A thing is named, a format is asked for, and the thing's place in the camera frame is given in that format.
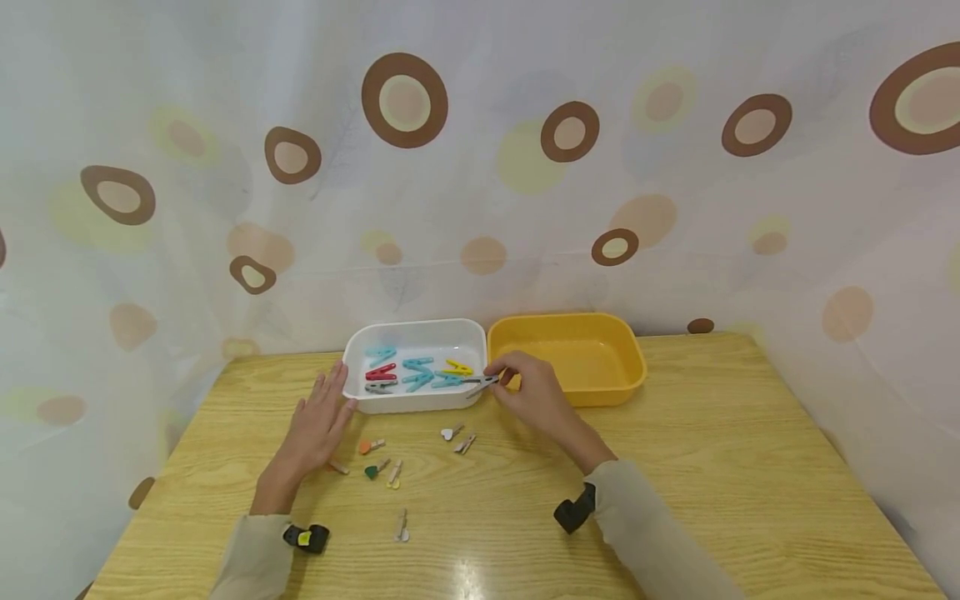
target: right hand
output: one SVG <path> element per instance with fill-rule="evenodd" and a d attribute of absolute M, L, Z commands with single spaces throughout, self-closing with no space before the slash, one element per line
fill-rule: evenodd
<path fill-rule="evenodd" d="M 584 475 L 601 463 L 616 460 L 600 434 L 566 401 L 550 363 L 526 352 L 508 352 L 484 369 L 484 375 L 497 374 L 499 383 L 490 387 L 496 399 L 524 423 L 549 436 Z M 518 374 L 520 389 L 512 392 L 506 386 Z"/>
<path fill-rule="evenodd" d="M 527 425 L 546 434 L 558 444 L 572 435 L 580 417 L 566 401 L 553 365 L 526 352 L 508 352 L 484 369 L 484 375 L 500 375 L 500 382 L 490 386 L 501 404 Z M 507 385 L 520 375 L 520 389 L 513 392 Z"/>

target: sleeve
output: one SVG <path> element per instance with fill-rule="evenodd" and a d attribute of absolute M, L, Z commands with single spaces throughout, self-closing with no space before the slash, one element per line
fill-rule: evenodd
<path fill-rule="evenodd" d="M 293 547 L 289 515 L 241 516 L 227 544 L 210 600 L 276 600 L 287 588 Z"/>
<path fill-rule="evenodd" d="M 742 599 L 730 576 L 697 545 L 629 461 L 608 461 L 585 478 L 596 487 L 603 539 L 651 600 Z"/>

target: fabric backdrop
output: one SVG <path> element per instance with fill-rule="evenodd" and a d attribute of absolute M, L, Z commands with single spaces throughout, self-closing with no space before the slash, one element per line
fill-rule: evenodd
<path fill-rule="evenodd" d="M 952 0 L 0 4 L 3 597 L 230 358 L 558 310 L 753 335 L 960 597 Z"/>

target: polka dot curtain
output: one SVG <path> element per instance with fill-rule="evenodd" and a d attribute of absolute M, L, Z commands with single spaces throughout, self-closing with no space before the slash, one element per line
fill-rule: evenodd
<path fill-rule="evenodd" d="M 94 4 L 0 22 L 0 596 L 227 361 L 539 310 L 751 336 L 960 596 L 955 3 Z"/>

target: wooden table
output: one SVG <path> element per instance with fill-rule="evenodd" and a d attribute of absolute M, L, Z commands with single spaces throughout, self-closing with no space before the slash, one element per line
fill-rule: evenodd
<path fill-rule="evenodd" d="M 747 337 L 640 338 L 650 375 L 637 397 L 583 416 L 642 466 L 673 514 L 755 598 L 943 598 L 841 458 Z M 205 598 L 235 519 L 319 369 L 339 354 L 230 363 L 87 600 Z M 451 452 L 440 429 L 477 440 Z M 403 459 L 402 487 L 369 481 L 375 457 Z M 339 459 L 300 490 L 294 518 L 332 535 L 298 554 L 286 598 L 635 598 L 630 574 L 590 521 L 554 522 L 582 489 L 547 441 L 484 397 L 460 412 L 357 415 Z M 411 539 L 393 541 L 398 509 Z"/>

